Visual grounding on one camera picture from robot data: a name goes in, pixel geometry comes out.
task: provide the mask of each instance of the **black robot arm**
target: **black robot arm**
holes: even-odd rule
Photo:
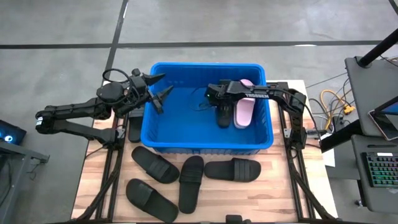
[[[105,78],[104,75],[110,71],[122,73],[127,80],[114,82]],[[111,117],[112,111],[117,118],[122,118],[126,113],[149,101],[152,102],[158,113],[163,113],[162,102],[171,92],[173,86],[156,95],[148,89],[148,86],[159,81],[165,74],[145,75],[141,74],[137,68],[131,73],[132,75],[128,76],[115,68],[106,70],[103,73],[103,78],[109,83],[97,89],[96,98],[79,104],[46,106],[44,110],[36,114],[36,130],[41,134],[64,132],[83,136],[89,140],[98,140],[107,146],[114,144],[124,132],[123,129],[96,129],[66,121],[66,119],[90,117],[104,120]]]
[[[276,101],[291,118],[292,131],[289,146],[292,149],[303,149],[307,132],[303,127],[303,112],[307,97],[294,89],[284,89],[277,85],[246,86],[241,82],[223,80],[225,85],[209,84],[205,96],[210,105],[218,106],[222,102],[235,103],[242,98],[261,98]]]

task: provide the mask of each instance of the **gray floor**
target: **gray floor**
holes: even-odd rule
[[[0,0],[2,44],[97,44],[112,42],[122,0]],[[381,40],[396,29],[388,0],[130,0],[120,43],[213,41]],[[209,47],[118,49],[113,67],[149,73],[156,62],[249,62],[267,79],[302,79],[307,86],[345,72],[344,59],[372,45],[318,47]],[[85,101],[101,84],[109,49],[0,50],[0,119],[28,131],[24,145],[50,154],[28,176],[13,223],[61,222],[70,218],[87,140],[68,134],[44,136],[34,129],[46,105]],[[394,46],[384,56],[398,55]],[[319,98],[338,90],[346,75],[307,89]],[[319,112],[311,103],[312,111]],[[353,121],[355,113],[346,117]],[[91,119],[79,123],[90,125]],[[339,217],[347,221],[398,223],[398,216],[357,208],[356,183],[331,179]]]

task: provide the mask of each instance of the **keyboard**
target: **keyboard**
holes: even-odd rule
[[[364,152],[371,187],[398,188],[398,153]]]

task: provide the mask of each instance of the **wooden table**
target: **wooden table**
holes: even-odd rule
[[[289,88],[295,88],[307,94],[303,80],[283,81],[289,83]],[[270,108],[274,133],[273,145],[256,155],[237,156],[259,161],[262,168],[261,175],[250,183],[212,180],[203,176],[195,212],[190,215],[180,212],[175,222],[224,222],[225,215],[242,215],[243,219],[248,218],[252,222],[291,222],[297,220],[276,102],[270,100]],[[306,128],[313,128],[308,111],[304,112],[303,119]],[[94,127],[100,129],[111,127],[112,120],[113,118],[106,121],[95,121]],[[307,140],[307,142],[317,144],[314,140]],[[126,185],[133,178],[145,181],[167,199],[178,205],[179,182],[160,184],[152,177],[149,177],[131,158],[132,150],[138,145],[141,144],[133,144],[126,138],[113,217],[114,222],[159,222],[158,219],[137,209],[127,200]],[[87,153],[99,147],[101,145],[98,142],[92,141],[88,145]],[[192,155],[164,154],[163,156],[181,169],[184,161]],[[201,156],[205,162],[230,160],[232,158],[232,156],[219,155]],[[303,150],[303,157],[310,189],[326,210],[334,217],[337,217],[335,203],[320,150],[315,147],[306,147]],[[106,150],[104,149],[91,155],[85,161],[72,211],[72,218],[81,215],[98,193],[105,158]],[[107,202],[109,201],[109,194],[110,190],[104,200],[105,214],[108,211]],[[301,190],[300,198],[304,209],[304,216],[308,217]]]

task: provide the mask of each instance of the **blue plastic bin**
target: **blue plastic bin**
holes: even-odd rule
[[[220,79],[248,79],[255,85],[266,84],[260,65],[238,63],[177,63],[155,64],[151,74],[166,76],[150,87],[153,93],[174,86],[157,114],[147,103],[142,123],[141,141],[160,153],[249,155],[272,145],[271,116],[267,100],[256,100],[251,124],[246,129],[221,129],[216,123],[215,108],[202,111],[199,104],[207,102],[205,90],[209,83]]]

